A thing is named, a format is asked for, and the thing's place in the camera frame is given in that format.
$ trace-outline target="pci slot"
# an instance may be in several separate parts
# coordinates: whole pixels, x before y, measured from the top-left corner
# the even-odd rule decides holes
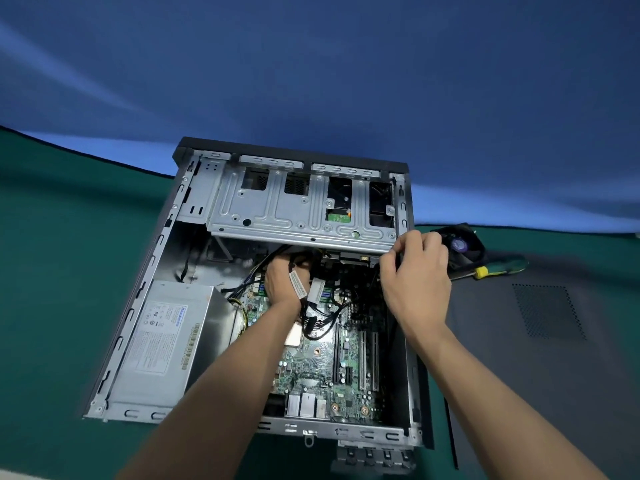
[[[360,368],[358,370],[358,386],[360,390],[367,388],[367,332],[361,331],[360,333]]]
[[[378,332],[371,332],[371,390],[377,391],[380,380]]]
[[[340,322],[335,324],[333,336],[333,383],[340,384],[340,339],[342,338]]]

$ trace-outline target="green surface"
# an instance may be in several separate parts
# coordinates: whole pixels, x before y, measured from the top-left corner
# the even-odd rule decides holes
[[[0,468],[111,478],[151,431],[82,420],[80,411],[171,184],[0,131]],[[587,262],[640,376],[640,240],[489,228],[478,235],[489,248]],[[430,386],[435,450],[419,452],[414,477],[461,478],[442,395]],[[334,455],[334,442],[308,449],[299,438],[257,435],[239,478],[287,471],[326,479]]]

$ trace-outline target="person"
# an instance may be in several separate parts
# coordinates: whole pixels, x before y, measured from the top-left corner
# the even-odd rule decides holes
[[[399,253],[404,259],[396,269]],[[389,310],[447,398],[485,473],[509,480],[605,478],[445,325],[451,293],[448,256],[439,234],[413,230],[380,258],[380,281]],[[308,286],[309,270],[298,267],[296,272]],[[119,479],[233,478],[301,309],[288,258],[270,263],[265,288],[268,311],[187,391]]]

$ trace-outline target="white cable label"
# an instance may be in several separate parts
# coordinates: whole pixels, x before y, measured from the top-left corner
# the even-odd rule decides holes
[[[322,291],[324,291],[325,282],[326,281],[318,278],[314,278],[313,281],[311,281],[311,289],[309,290],[307,301],[315,303],[316,305],[320,304],[320,298],[322,298]]]
[[[307,291],[305,287],[302,286],[302,281],[300,281],[300,277],[296,273],[294,269],[289,273],[289,279],[291,280],[291,284],[293,285],[293,290],[296,291],[296,295],[298,295],[298,299],[302,299],[307,296]]]

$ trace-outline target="blue backdrop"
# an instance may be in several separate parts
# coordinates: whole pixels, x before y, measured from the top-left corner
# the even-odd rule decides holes
[[[416,220],[640,232],[640,0],[0,0],[0,124],[407,161]]]

